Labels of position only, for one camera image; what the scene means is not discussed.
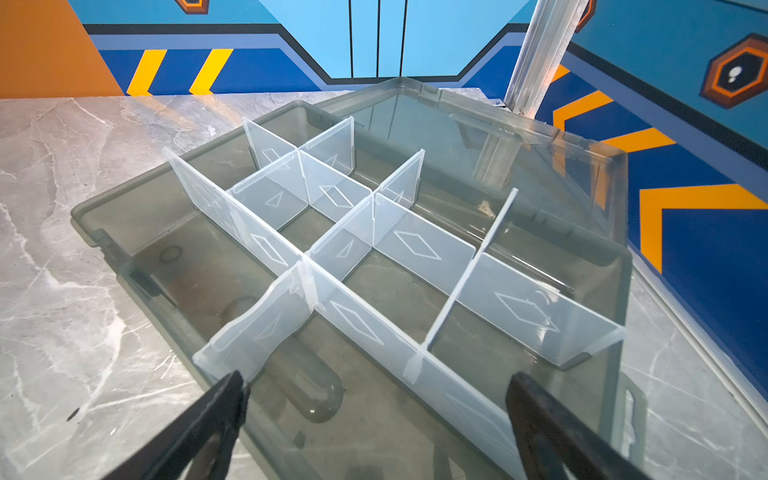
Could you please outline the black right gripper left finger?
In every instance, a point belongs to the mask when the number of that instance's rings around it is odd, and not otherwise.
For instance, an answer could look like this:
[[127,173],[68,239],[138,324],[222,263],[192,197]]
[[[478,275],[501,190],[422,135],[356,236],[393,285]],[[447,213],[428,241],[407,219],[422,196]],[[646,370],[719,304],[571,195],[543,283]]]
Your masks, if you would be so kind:
[[107,479],[224,479],[249,391],[240,372],[227,374]]

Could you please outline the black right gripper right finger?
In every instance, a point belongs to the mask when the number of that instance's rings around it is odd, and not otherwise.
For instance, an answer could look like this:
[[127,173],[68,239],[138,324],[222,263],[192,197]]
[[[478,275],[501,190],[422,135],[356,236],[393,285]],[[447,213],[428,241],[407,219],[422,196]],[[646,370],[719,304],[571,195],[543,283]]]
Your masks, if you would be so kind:
[[511,377],[506,409],[529,479],[645,479],[531,376]]

